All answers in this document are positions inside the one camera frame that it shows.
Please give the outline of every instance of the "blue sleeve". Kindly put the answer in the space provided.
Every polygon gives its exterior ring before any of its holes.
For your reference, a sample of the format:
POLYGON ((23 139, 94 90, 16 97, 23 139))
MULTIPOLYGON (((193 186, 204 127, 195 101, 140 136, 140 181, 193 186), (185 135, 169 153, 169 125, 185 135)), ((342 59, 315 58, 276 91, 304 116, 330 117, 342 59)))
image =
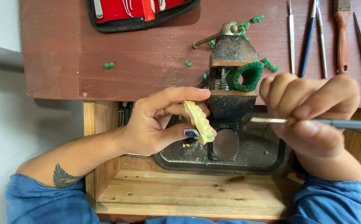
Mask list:
POLYGON ((66 188, 47 187, 29 177, 12 175, 5 191, 8 224, 108 224, 99 221, 82 187, 80 181, 66 188))
POLYGON ((308 177, 294 196, 288 223, 361 223, 361 182, 308 177))

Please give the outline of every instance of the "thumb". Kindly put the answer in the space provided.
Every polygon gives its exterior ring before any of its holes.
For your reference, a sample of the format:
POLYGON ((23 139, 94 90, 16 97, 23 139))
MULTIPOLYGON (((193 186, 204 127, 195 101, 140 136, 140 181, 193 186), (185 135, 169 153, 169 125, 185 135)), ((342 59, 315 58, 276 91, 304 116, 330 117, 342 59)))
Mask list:
POLYGON ((301 140, 306 142, 308 148, 314 150, 314 153, 318 153, 321 157, 338 155, 344 148, 342 132, 330 125, 303 120, 297 122, 293 130, 301 140))
POLYGON ((196 127, 191 124, 177 124, 158 132, 160 134, 160 143, 164 144, 164 147, 179 140, 198 136, 198 131, 196 130, 196 127))

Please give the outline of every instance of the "red handle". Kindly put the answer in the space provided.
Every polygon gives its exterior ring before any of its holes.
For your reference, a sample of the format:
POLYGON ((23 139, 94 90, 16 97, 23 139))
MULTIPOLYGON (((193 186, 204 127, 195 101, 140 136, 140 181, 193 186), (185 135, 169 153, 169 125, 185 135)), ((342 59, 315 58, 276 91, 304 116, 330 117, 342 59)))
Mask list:
POLYGON ((349 46, 347 36, 347 23, 351 11, 337 11, 333 14, 338 27, 337 65, 340 74, 348 74, 349 46))

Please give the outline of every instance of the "red tool case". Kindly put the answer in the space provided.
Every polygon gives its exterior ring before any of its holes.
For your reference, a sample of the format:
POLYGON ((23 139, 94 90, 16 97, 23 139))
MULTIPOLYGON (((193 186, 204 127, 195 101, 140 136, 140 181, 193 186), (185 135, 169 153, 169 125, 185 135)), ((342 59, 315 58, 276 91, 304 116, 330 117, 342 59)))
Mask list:
POLYGON ((155 13, 150 0, 131 1, 130 12, 133 17, 127 14, 122 0, 100 0, 103 17, 98 19, 95 16, 94 0, 87 0, 90 23, 102 33, 146 29, 192 10, 201 0, 165 0, 166 7, 162 11, 159 9, 159 0, 153 0, 155 13))

